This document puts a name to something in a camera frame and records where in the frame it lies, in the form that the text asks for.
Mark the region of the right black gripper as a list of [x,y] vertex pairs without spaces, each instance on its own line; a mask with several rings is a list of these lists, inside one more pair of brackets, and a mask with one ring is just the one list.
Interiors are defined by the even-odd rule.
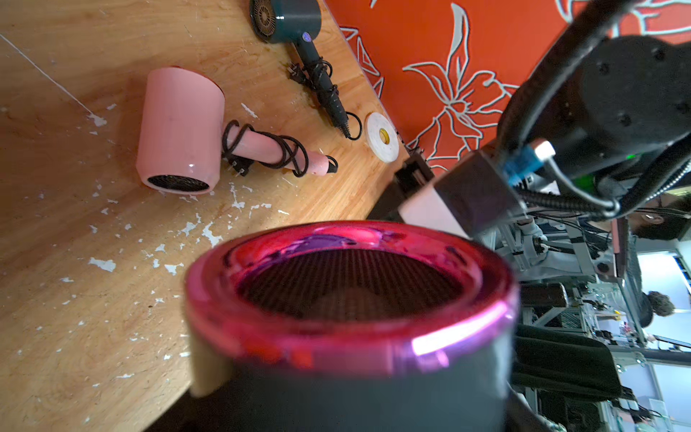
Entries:
[[402,221],[399,207],[434,177],[422,155],[413,154],[394,173],[392,181],[367,215],[367,221]]

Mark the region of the black magenta hair dryer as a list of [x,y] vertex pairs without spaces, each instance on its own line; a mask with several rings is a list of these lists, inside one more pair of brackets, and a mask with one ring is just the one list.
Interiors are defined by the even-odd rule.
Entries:
[[500,431],[518,285],[452,234],[327,221],[223,243],[189,267],[203,431]]

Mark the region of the dark green hair dryer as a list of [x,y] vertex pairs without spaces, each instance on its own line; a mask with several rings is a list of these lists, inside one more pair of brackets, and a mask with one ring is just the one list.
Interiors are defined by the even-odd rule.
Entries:
[[249,17],[259,39],[271,44],[291,44],[300,62],[289,68],[290,78],[309,88],[317,97],[334,127],[349,140],[349,119],[358,120],[340,101],[338,86],[332,80],[333,67],[317,51],[315,39],[321,31],[321,10],[317,1],[252,0]]

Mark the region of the pink hair dryer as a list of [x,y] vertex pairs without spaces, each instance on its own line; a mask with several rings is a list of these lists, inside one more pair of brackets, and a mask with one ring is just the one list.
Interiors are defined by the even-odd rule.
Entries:
[[172,194],[209,194],[228,162],[241,176],[257,163],[296,177],[338,172],[331,156],[297,139],[225,122],[225,95],[201,74],[159,68],[147,77],[136,169],[144,185]]

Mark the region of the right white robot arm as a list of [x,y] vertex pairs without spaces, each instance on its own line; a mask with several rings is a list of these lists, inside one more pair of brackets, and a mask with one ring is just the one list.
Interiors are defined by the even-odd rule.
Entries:
[[486,104],[477,86],[457,86],[447,114],[498,117],[491,150],[441,176],[412,155],[370,219],[472,233],[533,205],[611,220],[675,185],[690,166],[690,47],[606,37],[632,8],[589,3],[515,91],[480,73]]

